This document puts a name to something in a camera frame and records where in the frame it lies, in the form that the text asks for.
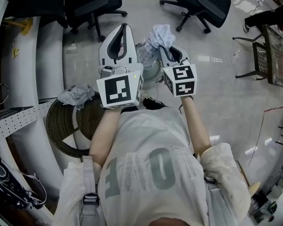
black pants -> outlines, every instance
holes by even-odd
[[[143,105],[146,107],[147,110],[159,110],[163,107],[166,107],[166,105],[157,103],[150,99],[144,99]],[[138,108],[136,106],[127,107],[127,108],[122,109],[121,113],[130,112],[130,111],[138,111]]]
[[[257,13],[245,19],[245,24],[248,27],[256,26],[262,32],[262,26],[283,24],[283,5],[273,11]]]

gray floor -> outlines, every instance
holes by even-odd
[[[258,12],[273,9],[276,5],[272,0],[260,0],[262,5],[256,0],[231,1],[226,22],[221,28],[211,25],[210,34],[203,33],[204,27],[196,17],[191,17],[180,33],[176,32],[175,28],[183,19],[181,12],[186,10],[168,4],[161,6],[159,0],[123,0],[120,10],[128,12],[126,18],[103,15],[99,21],[103,35],[108,35],[121,23],[128,23],[135,43],[146,38],[153,25],[170,24],[176,36],[175,44],[187,50],[196,64],[199,80],[195,103],[212,144],[230,143],[234,157],[243,165],[249,181],[264,183],[283,150],[274,144],[279,137],[277,126],[283,119],[283,109],[264,111],[283,106],[283,88],[272,86],[266,80],[256,81],[257,76],[236,79],[235,75],[252,71],[254,61],[251,43],[233,41],[232,37],[256,37],[259,34],[256,28],[244,33],[244,18],[252,14],[256,6]],[[68,50],[73,43],[73,50]],[[77,35],[65,30],[63,71],[66,88],[86,82],[97,89],[99,47],[95,29],[87,30],[87,24],[79,28]],[[239,57],[235,60],[233,54],[237,51]],[[181,104],[163,83],[153,84],[146,91],[168,106],[178,108]]]

white pegboard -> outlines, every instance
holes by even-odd
[[[47,112],[54,100],[20,111],[17,114],[0,120],[0,141],[22,127],[47,115]]]

gray cloth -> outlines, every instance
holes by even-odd
[[[84,108],[84,103],[87,100],[92,100],[94,95],[94,89],[88,84],[83,84],[74,86],[71,91],[67,89],[64,90],[61,94],[59,94],[58,100],[63,102],[64,105],[73,105],[80,110]]]
[[[141,42],[143,47],[137,51],[138,62],[144,66],[145,70],[150,69],[158,57],[159,46],[169,51],[175,39],[176,37],[171,33],[170,25],[154,25],[147,40]]]

